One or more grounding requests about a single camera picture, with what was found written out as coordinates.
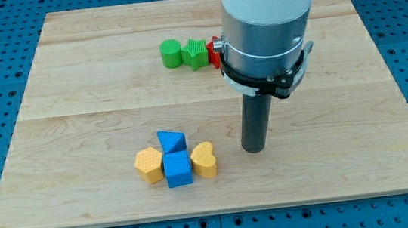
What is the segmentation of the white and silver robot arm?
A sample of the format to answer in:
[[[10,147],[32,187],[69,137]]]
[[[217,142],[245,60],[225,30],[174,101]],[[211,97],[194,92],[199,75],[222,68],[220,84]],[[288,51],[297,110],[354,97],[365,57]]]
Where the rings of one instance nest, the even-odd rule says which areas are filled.
[[[298,61],[312,0],[221,0],[224,59],[251,78],[278,76]]]

